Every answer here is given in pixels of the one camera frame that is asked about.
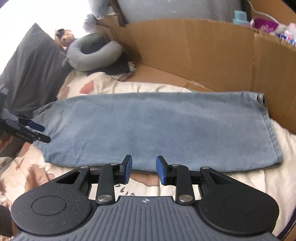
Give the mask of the person's left hand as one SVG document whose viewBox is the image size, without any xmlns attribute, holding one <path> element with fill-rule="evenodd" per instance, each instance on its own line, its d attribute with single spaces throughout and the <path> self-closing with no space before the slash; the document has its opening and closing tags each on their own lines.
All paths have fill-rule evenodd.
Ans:
<svg viewBox="0 0 296 241">
<path fill-rule="evenodd" d="M 12 139 L 12 135 L 7 136 L 6 140 L 0 139 L 0 152 L 2 152 L 7 147 L 7 145 L 12 141 Z"/>
</svg>

